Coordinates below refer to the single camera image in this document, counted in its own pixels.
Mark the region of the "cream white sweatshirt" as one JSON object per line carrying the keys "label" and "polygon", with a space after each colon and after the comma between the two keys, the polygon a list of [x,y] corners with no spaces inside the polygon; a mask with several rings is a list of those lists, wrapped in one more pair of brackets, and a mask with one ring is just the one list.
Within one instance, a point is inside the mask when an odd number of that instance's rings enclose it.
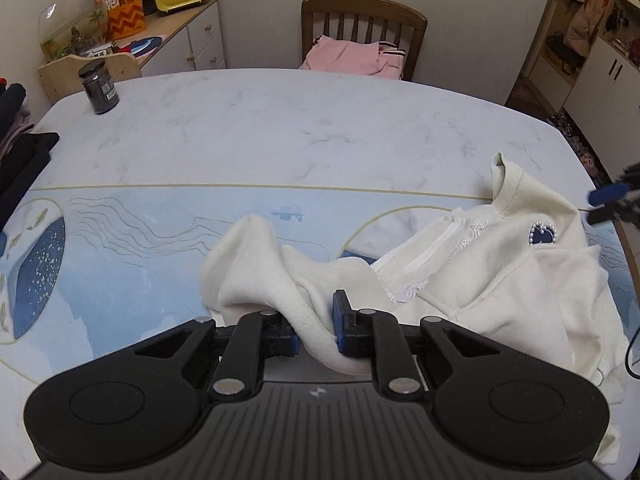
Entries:
{"label": "cream white sweatshirt", "polygon": [[202,300],[226,324],[276,310],[313,358],[362,376],[370,364],[337,348],[331,310],[341,289],[354,307],[404,324],[440,316],[582,376],[620,404],[628,341],[582,216],[502,155],[491,174],[490,204],[451,211],[374,263],[311,260],[279,244],[265,218],[246,216],[206,256]]}

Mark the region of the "stack of dark folded clothes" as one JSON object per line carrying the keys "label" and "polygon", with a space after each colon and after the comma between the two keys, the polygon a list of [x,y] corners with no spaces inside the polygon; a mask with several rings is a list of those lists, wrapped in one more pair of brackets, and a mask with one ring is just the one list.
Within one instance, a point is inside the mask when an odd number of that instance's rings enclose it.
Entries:
{"label": "stack of dark folded clothes", "polygon": [[56,132],[34,132],[21,85],[1,79],[1,227],[51,160]]}

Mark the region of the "pink folded garment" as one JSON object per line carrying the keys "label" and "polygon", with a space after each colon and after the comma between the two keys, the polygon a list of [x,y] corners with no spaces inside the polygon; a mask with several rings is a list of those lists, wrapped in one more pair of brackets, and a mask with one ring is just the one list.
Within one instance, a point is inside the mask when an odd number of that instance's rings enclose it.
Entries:
{"label": "pink folded garment", "polygon": [[358,44],[319,36],[305,55],[301,70],[401,80],[407,52],[386,41]]}

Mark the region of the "dark glass jar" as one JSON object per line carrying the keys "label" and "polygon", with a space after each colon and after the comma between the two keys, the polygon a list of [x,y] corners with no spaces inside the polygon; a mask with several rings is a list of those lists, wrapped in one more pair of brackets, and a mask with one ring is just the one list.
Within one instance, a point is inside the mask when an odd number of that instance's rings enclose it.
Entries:
{"label": "dark glass jar", "polygon": [[109,112],[119,103],[114,81],[103,58],[95,58],[82,66],[78,77],[97,115]]}

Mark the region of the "white drawer cabinet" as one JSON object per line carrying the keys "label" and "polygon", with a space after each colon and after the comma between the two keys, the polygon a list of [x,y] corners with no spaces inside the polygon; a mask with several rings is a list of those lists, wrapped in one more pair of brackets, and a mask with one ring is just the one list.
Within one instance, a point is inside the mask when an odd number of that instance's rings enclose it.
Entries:
{"label": "white drawer cabinet", "polygon": [[117,40],[119,50],[137,60],[143,76],[194,70],[223,70],[224,40],[218,0],[205,0],[171,13],[145,18],[145,30]]}

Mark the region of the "brown wooden chair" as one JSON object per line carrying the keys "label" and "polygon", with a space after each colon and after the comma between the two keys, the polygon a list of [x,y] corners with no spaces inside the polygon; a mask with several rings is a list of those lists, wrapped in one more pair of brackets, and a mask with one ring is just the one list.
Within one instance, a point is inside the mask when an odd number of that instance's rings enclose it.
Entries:
{"label": "brown wooden chair", "polygon": [[390,0],[303,0],[302,55],[319,36],[373,44],[386,41],[407,52],[401,80],[410,81],[422,49],[427,18]]}

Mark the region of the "clear plastic terrarium box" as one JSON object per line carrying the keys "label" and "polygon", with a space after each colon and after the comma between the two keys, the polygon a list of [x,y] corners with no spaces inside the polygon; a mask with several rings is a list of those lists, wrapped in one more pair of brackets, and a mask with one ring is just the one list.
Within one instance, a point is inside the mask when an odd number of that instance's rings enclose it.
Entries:
{"label": "clear plastic terrarium box", "polygon": [[55,0],[38,20],[40,49],[47,62],[83,53],[107,42],[102,0]]}

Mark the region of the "orange snack bag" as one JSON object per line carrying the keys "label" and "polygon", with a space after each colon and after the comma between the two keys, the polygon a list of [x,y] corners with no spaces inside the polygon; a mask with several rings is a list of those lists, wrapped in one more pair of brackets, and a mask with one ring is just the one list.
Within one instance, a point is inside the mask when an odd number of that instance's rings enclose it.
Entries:
{"label": "orange snack bag", "polygon": [[121,40],[145,30],[143,0],[99,0],[106,11],[108,40]]}

